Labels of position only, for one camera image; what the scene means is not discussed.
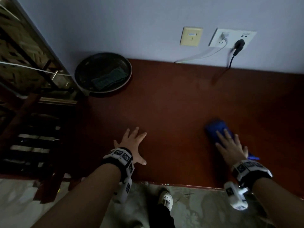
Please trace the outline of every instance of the white wall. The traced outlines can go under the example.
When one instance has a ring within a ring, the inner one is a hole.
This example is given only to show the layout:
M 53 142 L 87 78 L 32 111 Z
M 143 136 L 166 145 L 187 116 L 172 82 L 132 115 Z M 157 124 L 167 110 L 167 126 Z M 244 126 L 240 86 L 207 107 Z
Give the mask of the white wall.
M 256 30 L 233 67 L 304 73 L 304 0 L 18 0 L 70 73 L 88 55 L 173 62 L 208 50 L 217 27 Z M 184 26 L 203 27 L 198 47 Z M 228 49 L 192 63 L 225 66 Z

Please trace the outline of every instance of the white sneaker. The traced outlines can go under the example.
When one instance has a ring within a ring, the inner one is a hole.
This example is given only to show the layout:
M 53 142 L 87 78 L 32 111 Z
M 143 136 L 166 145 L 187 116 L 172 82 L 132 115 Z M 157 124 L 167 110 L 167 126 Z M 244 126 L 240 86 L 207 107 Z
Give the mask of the white sneaker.
M 163 204 L 171 212 L 172 206 L 173 206 L 173 198 L 172 198 L 171 194 L 169 194 L 169 192 L 167 192 L 167 191 L 163 191 L 161 193 L 161 195 L 159 196 L 157 204 Z

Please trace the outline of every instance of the concrete floor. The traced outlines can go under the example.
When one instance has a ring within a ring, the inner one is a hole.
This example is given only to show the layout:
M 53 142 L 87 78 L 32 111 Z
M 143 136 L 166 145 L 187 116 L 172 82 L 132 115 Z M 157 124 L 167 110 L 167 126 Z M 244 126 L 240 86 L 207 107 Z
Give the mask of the concrete floor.
M 54 203 L 32 201 L 37 188 L 33 181 L 0 180 L 0 227 L 29 228 L 41 215 L 66 193 L 68 183 L 62 183 Z M 128 200 L 119 205 L 111 202 L 101 227 L 132 227 L 136 221 L 149 227 L 148 208 L 157 202 L 163 186 L 132 185 Z M 243 212 L 234 210 L 225 192 L 166 186 L 173 196 L 171 215 L 178 227 L 267 227 L 257 217 L 255 205 Z

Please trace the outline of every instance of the wrist strap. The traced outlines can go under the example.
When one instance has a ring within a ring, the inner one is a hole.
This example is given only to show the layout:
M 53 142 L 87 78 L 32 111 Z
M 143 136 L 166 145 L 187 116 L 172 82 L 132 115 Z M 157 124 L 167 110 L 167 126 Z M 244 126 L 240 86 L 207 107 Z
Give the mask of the wrist strap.
M 121 172 L 120 182 L 131 177 L 134 172 L 133 157 L 130 150 L 125 147 L 112 149 L 103 157 L 100 165 L 111 163 L 116 165 Z
M 237 179 L 239 186 L 250 190 L 252 190 L 256 180 L 263 177 L 272 178 L 269 169 L 253 160 L 242 160 L 233 165 L 231 171 L 232 176 Z

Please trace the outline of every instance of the dark plate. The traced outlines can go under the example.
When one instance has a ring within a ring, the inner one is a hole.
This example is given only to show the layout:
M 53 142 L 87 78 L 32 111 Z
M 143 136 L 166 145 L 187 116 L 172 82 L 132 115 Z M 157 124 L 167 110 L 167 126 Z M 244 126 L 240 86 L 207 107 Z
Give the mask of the dark plate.
M 110 73 L 113 69 L 121 67 L 127 74 L 127 78 L 111 85 L 108 88 L 98 90 L 92 83 L 92 79 Z M 123 56 L 116 53 L 97 53 L 84 59 L 75 70 L 75 80 L 78 85 L 93 93 L 108 93 L 123 87 L 132 75 L 132 66 Z

